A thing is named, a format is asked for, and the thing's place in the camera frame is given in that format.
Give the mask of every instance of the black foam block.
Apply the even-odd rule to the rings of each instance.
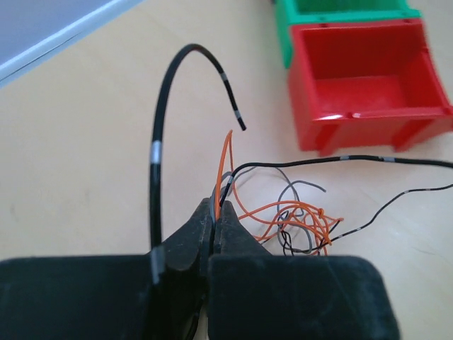
[[[213,256],[209,335],[231,339],[399,339],[378,271],[355,257]]]
[[[142,339],[149,257],[0,262],[0,339]]]

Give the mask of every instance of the gray object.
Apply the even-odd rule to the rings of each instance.
[[[141,1],[0,1],[0,88]]]

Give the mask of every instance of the green plastic bin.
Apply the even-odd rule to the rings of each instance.
[[[420,18],[406,0],[277,0],[277,32],[283,63],[292,58],[291,25],[310,23],[353,23],[404,18]]]

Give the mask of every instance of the wire end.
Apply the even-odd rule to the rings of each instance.
[[[238,122],[239,122],[239,125],[241,126],[241,129],[243,131],[247,130],[246,125],[243,123],[242,117],[238,117]]]

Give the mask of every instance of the white marking on cable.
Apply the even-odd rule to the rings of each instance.
[[[160,245],[151,250],[151,272],[154,285],[157,285],[161,280],[161,274],[164,272],[164,269],[164,248]]]
[[[155,140],[151,146],[151,154],[149,155],[149,161],[151,164],[160,164],[162,160],[162,142]]]

